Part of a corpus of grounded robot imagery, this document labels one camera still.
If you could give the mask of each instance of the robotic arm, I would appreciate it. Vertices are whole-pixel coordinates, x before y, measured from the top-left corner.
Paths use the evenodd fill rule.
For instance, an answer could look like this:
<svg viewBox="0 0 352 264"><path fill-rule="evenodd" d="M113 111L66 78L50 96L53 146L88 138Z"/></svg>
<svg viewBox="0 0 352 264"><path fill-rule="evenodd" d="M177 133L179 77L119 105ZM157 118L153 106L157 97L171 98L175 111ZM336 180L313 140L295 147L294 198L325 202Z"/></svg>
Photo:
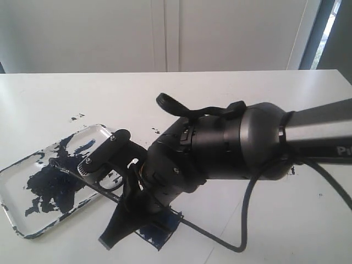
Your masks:
<svg viewBox="0 0 352 264"><path fill-rule="evenodd" d="M155 221L179 194L194 192L207 179L250 179L243 204L243 243L232 246L241 252L255 182L278 180L294 163L327 175L352 209L350 196L316 164L352 163L352 99L288 113L271 103L247 107L243 101L227 108L189 110L164 93L157 103L179 119L147 151L129 140L127 130L118 130L79 165L88 186L118 201L100 237L108 249ZM98 184L111 170L123 176L121 198Z"/></svg>

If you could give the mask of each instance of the transparent plastic tray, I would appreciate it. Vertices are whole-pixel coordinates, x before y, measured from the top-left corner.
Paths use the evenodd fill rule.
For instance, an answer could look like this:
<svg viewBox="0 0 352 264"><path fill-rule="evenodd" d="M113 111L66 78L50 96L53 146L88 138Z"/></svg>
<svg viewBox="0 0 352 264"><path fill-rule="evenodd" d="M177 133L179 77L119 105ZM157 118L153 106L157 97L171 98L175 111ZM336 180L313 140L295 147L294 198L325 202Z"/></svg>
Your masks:
<svg viewBox="0 0 352 264"><path fill-rule="evenodd" d="M40 236L98 196L79 179L52 167L49 160L78 173L77 165L110 135L103 125L88 126L0 171L0 202L19 236ZM121 180L112 171L101 185L112 188Z"/></svg>

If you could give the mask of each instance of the white table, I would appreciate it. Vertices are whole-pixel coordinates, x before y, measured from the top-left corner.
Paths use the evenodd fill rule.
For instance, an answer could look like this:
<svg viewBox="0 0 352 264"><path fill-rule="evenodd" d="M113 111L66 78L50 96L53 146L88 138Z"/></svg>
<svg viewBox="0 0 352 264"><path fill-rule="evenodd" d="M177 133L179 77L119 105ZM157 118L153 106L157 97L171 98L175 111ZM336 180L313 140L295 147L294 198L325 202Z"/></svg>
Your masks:
<svg viewBox="0 0 352 264"><path fill-rule="evenodd" d="M126 128L147 147L175 117L155 103L166 92L190 108L268 101L286 111L352 97L335 70L214 73L0 75L0 169L70 135L84 125ZM75 121L71 117L83 113ZM325 166L352 193L350 167ZM176 210L201 227L239 244L240 208L247 181L212 180L182 194ZM249 243L233 253L180 224L160 252L130 235L111 251L97 241L115 204L104 197L42 237L15 235L0 212L1 263L351 263L352 214L320 175L259 182L249 209Z"/></svg>

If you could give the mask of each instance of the paint-stained tray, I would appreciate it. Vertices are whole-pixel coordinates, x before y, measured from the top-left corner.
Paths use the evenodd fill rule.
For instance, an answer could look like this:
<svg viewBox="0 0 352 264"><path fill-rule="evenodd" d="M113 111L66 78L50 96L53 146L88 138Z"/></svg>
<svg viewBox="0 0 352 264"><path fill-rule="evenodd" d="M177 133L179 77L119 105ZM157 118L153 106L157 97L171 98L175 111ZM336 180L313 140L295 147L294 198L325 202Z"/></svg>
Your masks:
<svg viewBox="0 0 352 264"><path fill-rule="evenodd" d="M0 171L0 202L19 236L40 236L98 196L49 161L78 173L77 165L110 135L104 126L92 125ZM111 172L101 184L111 188L121 180Z"/></svg>

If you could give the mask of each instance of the white wall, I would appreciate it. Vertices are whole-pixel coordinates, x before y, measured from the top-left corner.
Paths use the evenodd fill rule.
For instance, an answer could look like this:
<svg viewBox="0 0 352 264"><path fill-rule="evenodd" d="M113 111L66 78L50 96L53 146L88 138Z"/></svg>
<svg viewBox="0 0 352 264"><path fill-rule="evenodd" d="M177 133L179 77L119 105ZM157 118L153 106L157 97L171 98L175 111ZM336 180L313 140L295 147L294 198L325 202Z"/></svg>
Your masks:
<svg viewBox="0 0 352 264"><path fill-rule="evenodd" d="M320 0L0 0L7 73L298 69Z"/></svg>
<svg viewBox="0 0 352 264"><path fill-rule="evenodd" d="M319 3L180 0L179 70L298 69Z"/></svg>
<svg viewBox="0 0 352 264"><path fill-rule="evenodd" d="M165 71L163 0L4 1L0 39L12 31L30 64L12 65L1 49L8 73Z"/></svg>

